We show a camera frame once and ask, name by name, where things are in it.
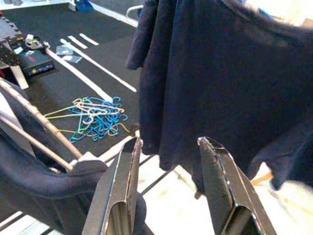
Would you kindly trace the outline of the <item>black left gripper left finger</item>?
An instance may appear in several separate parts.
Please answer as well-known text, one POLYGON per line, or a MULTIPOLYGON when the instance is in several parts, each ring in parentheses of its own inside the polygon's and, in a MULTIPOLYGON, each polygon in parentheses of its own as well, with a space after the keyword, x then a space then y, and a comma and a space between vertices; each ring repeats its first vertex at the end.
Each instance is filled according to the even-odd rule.
POLYGON ((141 139, 127 141, 99 180, 82 235, 131 235, 134 230, 141 139))

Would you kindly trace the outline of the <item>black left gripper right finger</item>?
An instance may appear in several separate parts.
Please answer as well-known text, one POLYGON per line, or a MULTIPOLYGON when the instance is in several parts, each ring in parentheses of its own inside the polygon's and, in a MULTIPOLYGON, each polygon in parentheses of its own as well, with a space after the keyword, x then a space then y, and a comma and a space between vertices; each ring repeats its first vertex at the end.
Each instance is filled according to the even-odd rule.
POLYGON ((199 137, 205 196, 215 235, 277 235, 250 180, 219 142, 199 137))

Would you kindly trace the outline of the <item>grey clothes hanger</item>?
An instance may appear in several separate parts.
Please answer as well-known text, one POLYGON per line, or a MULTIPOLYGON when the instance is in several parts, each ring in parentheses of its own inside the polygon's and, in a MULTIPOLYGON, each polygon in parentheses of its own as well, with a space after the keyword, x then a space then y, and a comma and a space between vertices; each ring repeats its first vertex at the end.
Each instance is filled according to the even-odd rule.
POLYGON ((54 138, 60 142, 75 158, 78 163, 90 163, 96 166, 108 167, 102 160, 95 156, 84 157, 83 154, 66 139, 66 137, 57 130, 56 126, 52 124, 44 115, 39 111, 39 109, 34 106, 28 98, 25 98, 20 92, 18 92, 7 80, 0 78, 0 88, 9 94, 14 100, 16 100, 25 110, 27 110, 32 117, 54 138))

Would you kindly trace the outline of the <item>dark navy shirt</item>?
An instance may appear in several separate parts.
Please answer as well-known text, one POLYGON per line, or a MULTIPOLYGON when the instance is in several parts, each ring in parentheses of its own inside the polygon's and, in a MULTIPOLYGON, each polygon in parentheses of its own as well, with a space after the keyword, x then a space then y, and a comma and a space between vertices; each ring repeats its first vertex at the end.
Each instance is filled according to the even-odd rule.
POLYGON ((313 187, 313 28, 243 0, 145 0, 126 67, 141 69, 146 155, 191 173, 204 193, 199 137, 221 143, 252 179, 313 187))

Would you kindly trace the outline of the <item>blue wire hanger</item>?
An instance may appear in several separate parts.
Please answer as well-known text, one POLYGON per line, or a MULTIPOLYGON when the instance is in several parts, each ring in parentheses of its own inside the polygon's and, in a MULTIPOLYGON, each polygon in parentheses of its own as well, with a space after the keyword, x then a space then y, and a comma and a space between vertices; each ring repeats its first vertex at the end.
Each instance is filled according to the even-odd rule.
POLYGON ((278 18, 270 13, 272 0, 238 0, 246 8, 252 9, 270 19, 277 20, 278 18))

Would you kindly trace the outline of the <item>tangled coloured hanger pile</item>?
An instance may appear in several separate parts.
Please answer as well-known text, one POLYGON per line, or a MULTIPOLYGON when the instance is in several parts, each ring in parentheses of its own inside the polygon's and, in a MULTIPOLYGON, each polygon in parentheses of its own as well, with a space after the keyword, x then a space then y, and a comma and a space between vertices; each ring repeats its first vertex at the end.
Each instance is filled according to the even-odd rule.
POLYGON ((121 98, 115 96, 112 101, 96 97, 83 97, 73 100, 70 106, 47 113, 47 119, 77 118, 76 130, 60 129, 64 133, 70 133, 69 141, 75 143, 84 138, 93 141, 101 140, 106 136, 115 137, 123 129, 130 133, 123 122, 128 120, 125 109, 120 103, 121 98))

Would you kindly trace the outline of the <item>white chair wooden legs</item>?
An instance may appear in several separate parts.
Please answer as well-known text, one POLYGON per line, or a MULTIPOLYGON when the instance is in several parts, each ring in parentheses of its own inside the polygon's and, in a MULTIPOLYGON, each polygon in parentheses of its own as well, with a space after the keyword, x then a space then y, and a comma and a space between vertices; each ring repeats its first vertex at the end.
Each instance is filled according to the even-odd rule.
POLYGON ((271 172, 268 172, 267 174, 263 175, 262 177, 253 179, 250 182, 253 186, 255 186, 255 185, 258 185, 262 182, 271 180, 272 178, 273 178, 273 174, 271 172))

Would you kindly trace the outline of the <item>long white floor strip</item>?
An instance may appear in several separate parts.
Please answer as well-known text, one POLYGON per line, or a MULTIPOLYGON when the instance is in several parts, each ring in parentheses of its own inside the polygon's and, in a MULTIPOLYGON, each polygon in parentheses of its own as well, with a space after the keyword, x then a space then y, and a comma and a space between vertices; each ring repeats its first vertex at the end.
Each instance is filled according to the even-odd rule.
POLYGON ((79 54, 81 57, 83 57, 84 59, 86 59, 87 61, 89 61, 90 63, 92 63, 93 65, 95 65, 96 67, 98 67, 100 70, 102 70, 103 72, 105 72, 106 74, 108 74, 109 76, 111 76, 112 78, 114 78, 116 81, 118 81, 120 84, 122 84, 123 86, 125 86, 126 88, 128 88, 129 90, 131 90, 132 92, 136 93, 137 89, 135 87, 133 87, 132 85, 130 85, 129 83, 127 83, 126 81, 124 81, 123 79, 121 79, 120 77, 118 77, 117 75, 115 75, 113 72, 109 71, 108 69, 106 69, 105 67, 103 67, 101 64, 97 63, 95 60, 93 60, 91 57, 89 57, 88 55, 86 55, 85 53, 83 53, 80 49, 76 48, 75 46, 73 46, 71 43, 67 42, 65 39, 60 39, 60 42, 69 47, 70 49, 72 49, 73 51, 75 51, 77 54, 79 54))
POLYGON ((63 60, 61 57, 56 55, 50 49, 46 49, 46 52, 52 59, 56 60, 59 64, 61 64, 63 67, 65 67, 75 76, 77 76, 81 81, 83 81, 87 86, 89 86, 94 92, 96 92, 101 98, 103 98, 104 100, 108 102, 113 101, 113 98, 111 96, 109 96, 106 92, 104 92, 97 84, 95 84, 92 80, 90 80, 87 76, 81 73, 74 66, 72 66, 71 64, 63 60))

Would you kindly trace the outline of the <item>small clear plastic bag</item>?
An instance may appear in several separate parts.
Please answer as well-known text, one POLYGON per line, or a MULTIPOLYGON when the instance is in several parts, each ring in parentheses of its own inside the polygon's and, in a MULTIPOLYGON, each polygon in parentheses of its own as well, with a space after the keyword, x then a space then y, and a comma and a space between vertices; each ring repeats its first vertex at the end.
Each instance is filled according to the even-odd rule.
POLYGON ((82 57, 81 56, 75 56, 75 55, 65 55, 62 59, 64 61, 77 64, 82 60, 82 57))
POLYGON ((73 50, 66 45, 56 46, 57 55, 73 55, 73 50))

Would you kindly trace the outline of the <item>black box red label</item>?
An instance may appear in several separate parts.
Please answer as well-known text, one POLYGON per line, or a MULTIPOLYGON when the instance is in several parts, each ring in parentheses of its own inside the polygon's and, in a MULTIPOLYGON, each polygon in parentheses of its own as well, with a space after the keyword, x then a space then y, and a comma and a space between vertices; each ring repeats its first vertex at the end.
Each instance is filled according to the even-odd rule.
POLYGON ((39 50, 29 50, 18 54, 21 70, 25 77, 34 77, 55 69, 54 62, 39 50))

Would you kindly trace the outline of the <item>short white floor strip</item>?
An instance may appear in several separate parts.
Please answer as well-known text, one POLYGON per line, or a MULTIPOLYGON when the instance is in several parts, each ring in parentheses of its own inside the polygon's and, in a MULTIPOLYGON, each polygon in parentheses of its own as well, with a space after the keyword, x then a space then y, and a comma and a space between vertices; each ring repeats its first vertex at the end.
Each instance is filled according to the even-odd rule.
POLYGON ((74 42, 76 45, 78 45, 79 47, 81 47, 82 49, 87 49, 88 47, 85 45, 85 44, 83 44, 82 42, 80 42, 79 40, 77 40, 74 36, 68 36, 68 38, 72 41, 72 42, 74 42))
POLYGON ((82 37, 84 40, 86 40, 87 42, 91 43, 94 46, 98 46, 99 45, 98 42, 96 42, 95 40, 91 39, 90 37, 88 37, 87 35, 85 35, 83 33, 80 33, 79 36, 82 37))

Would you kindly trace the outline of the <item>black floor mat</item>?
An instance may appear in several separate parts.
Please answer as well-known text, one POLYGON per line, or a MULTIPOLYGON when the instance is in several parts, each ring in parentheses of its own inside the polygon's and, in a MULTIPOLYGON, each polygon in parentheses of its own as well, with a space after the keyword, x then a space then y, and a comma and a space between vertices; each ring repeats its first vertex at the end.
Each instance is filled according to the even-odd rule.
MULTIPOLYGON (((24 34, 33 34, 49 42, 51 50, 60 39, 74 36, 87 45, 84 53, 135 88, 139 71, 127 70, 125 62, 133 41, 135 28, 97 11, 73 12, 66 4, 5 10, 3 15, 24 34), (99 43, 94 46, 79 36, 83 33, 99 43)), ((132 92, 89 61, 74 65, 109 96, 118 96, 128 115, 124 122, 130 128, 139 120, 139 92, 132 92)), ((96 93, 61 64, 55 70, 28 80, 26 94, 43 114, 69 106, 79 97, 95 97, 96 93)))

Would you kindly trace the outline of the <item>silver metal clamp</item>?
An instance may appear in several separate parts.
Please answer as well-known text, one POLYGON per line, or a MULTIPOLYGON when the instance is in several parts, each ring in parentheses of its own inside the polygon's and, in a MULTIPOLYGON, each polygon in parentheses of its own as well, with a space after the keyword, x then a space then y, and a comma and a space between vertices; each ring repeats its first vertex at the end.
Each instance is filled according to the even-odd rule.
POLYGON ((25 38, 25 45, 31 50, 35 49, 49 49, 50 44, 46 41, 42 41, 39 37, 34 36, 32 34, 28 34, 25 38))

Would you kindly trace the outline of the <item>black foam puzzle tile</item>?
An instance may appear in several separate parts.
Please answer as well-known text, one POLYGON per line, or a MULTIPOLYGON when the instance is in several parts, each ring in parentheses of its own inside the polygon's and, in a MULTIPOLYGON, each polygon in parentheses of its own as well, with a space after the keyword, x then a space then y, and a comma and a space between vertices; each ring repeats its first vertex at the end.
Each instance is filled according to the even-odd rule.
POLYGON ((19 65, 17 54, 11 48, 12 43, 22 40, 22 32, 8 18, 0 16, 0 62, 9 66, 19 65))

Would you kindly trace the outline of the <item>blue dustpan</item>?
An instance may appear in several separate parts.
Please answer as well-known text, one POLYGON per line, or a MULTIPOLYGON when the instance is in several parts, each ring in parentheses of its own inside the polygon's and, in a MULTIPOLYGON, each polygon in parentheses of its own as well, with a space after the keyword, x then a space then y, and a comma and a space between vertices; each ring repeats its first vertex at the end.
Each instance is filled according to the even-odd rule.
POLYGON ((91 11, 93 6, 89 0, 74 0, 75 7, 77 11, 91 11))

